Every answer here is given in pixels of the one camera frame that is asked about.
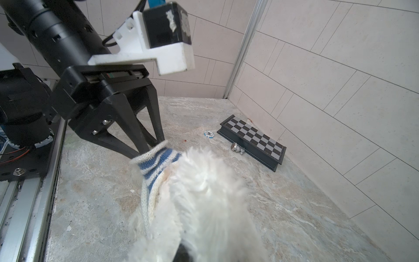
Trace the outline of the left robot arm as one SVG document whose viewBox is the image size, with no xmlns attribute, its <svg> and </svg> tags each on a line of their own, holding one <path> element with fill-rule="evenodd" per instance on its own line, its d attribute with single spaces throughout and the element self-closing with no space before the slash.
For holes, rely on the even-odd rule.
<svg viewBox="0 0 419 262">
<path fill-rule="evenodd" d="M 109 49 L 76 1 L 2 1 L 9 26 L 59 76 L 54 89 L 29 68 L 1 71 L 1 126 L 20 146 L 45 140 L 69 122 L 82 139 L 130 159 L 164 141 L 157 91 L 143 65 L 89 65 Z"/>
</svg>

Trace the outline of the black white chessboard box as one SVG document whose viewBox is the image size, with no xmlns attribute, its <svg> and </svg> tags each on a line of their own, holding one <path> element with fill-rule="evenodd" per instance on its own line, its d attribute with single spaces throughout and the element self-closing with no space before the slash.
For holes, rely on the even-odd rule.
<svg viewBox="0 0 419 262">
<path fill-rule="evenodd" d="M 272 171 L 282 164 L 286 147 L 273 140 L 262 131 L 231 115 L 221 124 L 219 135 L 231 143 L 238 143 L 245 153 L 252 156 Z"/>
</svg>

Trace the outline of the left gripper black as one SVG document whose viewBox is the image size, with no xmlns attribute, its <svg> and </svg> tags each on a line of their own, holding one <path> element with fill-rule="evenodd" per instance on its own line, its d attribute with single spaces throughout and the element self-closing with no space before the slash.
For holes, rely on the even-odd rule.
<svg viewBox="0 0 419 262">
<path fill-rule="evenodd" d="M 165 140 L 148 71 L 142 65 L 89 65 L 109 49 L 73 1 L 2 1 L 1 7 L 60 76 L 44 110 L 47 120 L 70 120 L 80 138 L 129 159 Z M 136 117 L 144 108 L 156 136 Z"/>
</svg>

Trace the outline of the silver chess piece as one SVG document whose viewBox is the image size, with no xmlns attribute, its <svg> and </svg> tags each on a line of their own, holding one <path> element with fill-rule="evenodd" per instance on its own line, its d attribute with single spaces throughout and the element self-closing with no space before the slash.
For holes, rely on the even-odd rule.
<svg viewBox="0 0 419 262">
<path fill-rule="evenodd" d="M 232 143 L 230 149 L 231 151 L 237 152 L 240 155 L 244 155 L 245 153 L 245 149 L 242 146 L 240 146 L 238 143 Z"/>
</svg>

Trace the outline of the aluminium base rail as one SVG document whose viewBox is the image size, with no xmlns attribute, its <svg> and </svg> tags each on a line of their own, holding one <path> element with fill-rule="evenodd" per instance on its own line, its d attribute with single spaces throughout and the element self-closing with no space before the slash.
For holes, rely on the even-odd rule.
<svg viewBox="0 0 419 262">
<path fill-rule="evenodd" d="M 67 123 L 52 126 L 53 142 L 39 149 L 1 146 L 1 261 L 42 262 L 49 237 Z"/>
</svg>

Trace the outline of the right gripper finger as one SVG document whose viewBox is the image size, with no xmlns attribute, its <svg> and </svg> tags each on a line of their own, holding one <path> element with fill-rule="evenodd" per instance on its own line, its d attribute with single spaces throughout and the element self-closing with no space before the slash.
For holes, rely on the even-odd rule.
<svg viewBox="0 0 419 262">
<path fill-rule="evenodd" d="M 180 244 L 173 262 L 193 262 L 193 258 L 189 255 L 188 250 Z"/>
</svg>

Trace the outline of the small poker chip on table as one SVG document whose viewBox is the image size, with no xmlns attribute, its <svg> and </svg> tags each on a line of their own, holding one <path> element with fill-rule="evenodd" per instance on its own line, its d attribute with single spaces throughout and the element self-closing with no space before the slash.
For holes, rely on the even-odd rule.
<svg viewBox="0 0 419 262">
<path fill-rule="evenodd" d="M 209 139 L 212 139 L 212 138 L 214 138 L 215 135 L 212 131 L 204 131 L 204 136 L 209 138 Z"/>
</svg>

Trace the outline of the blue white striped sweater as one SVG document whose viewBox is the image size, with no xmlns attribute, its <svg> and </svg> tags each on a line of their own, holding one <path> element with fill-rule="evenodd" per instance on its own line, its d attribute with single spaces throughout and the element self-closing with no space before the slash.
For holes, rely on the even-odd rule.
<svg viewBox="0 0 419 262">
<path fill-rule="evenodd" d="M 141 179 L 141 216 L 147 229 L 154 219 L 157 196 L 165 181 L 164 170 L 179 160 L 181 153 L 168 147 L 165 140 L 148 152 L 130 160 L 134 174 Z"/>
</svg>

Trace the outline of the white teddy bear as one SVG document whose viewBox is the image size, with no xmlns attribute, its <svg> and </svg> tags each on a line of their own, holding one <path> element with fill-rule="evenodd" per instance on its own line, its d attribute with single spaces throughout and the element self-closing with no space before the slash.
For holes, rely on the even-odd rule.
<svg viewBox="0 0 419 262">
<path fill-rule="evenodd" d="M 154 219 L 140 204 L 129 226 L 128 262 L 172 262 L 182 244 L 194 262 L 265 262 L 267 252 L 248 209 L 246 187 L 206 148 L 189 148 L 164 170 Z"/>
</svg>

